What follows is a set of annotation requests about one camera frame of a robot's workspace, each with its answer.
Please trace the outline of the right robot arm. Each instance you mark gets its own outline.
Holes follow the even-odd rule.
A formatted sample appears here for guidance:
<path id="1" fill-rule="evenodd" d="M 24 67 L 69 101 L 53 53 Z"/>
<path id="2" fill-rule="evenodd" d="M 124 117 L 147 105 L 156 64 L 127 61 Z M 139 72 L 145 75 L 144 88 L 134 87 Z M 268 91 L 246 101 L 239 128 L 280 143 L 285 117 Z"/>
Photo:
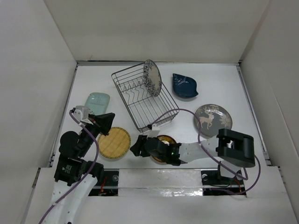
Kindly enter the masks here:
<path id="1" fill-rule="evenodd" d="M 255 166 L 254 138 L 229 130 L 218 130 L 218 134 L 194 143 L 164 143 L 157 136 L 159 130 L 149 135 L 139 135 L 130 151 L 138 157 L 155 157 L 163 163 L 180 166 L 195 160 L 210 158 L 221 169 L 216 171 L 217 181 L 227 183 L 233 176 L 248 180 L 246 168 Z"/>

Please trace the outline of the blue floral round plate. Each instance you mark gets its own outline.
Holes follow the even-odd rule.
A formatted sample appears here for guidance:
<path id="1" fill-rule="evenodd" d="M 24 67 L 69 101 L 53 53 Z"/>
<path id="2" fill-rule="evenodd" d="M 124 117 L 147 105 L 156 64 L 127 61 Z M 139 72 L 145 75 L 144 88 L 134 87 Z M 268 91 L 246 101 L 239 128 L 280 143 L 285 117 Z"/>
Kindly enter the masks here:
<path id="1" fill-rule="evenodd" d="M 143 80 L 148 93 L 154 97 L 158 96 L 162 88 L 162 78 L 159 68 L 150 59 L 144 62 Z"/>

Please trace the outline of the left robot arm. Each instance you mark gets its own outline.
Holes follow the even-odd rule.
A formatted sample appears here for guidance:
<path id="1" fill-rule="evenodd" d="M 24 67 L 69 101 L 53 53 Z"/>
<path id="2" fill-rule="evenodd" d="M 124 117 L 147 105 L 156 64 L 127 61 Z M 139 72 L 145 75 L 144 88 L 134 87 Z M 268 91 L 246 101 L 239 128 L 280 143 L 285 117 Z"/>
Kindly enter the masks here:
<path id="1" fill-rule="evenodd" d="M 69 115 L 82 130 L 65 132 L 60 138 L 52 198 L 41 224 L 74 224 L 92 188 L 104 181 L 104 167 L 96 162 L 100 152 L 96 138 L 109 134 L 115 114 L 86 114 L 77 119 L 78 112 L 73 108 Z M 85 161 L 92 144 L 96 146 L 95 159 Z"/>

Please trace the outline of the round bamboo woven plate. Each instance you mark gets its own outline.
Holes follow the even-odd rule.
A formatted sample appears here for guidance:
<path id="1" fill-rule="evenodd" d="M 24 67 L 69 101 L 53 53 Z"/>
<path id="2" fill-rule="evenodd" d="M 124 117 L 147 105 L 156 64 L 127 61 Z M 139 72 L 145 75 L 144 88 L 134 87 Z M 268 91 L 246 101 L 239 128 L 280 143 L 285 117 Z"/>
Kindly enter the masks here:
<path id="1" fill-rule="evenodd" d="M 119 159 L 123 157 L 131 146 L 129 133 L 121 127 L 112 127 L 108 135 L 98 137 L 100 154 L 107 159 Z"/>

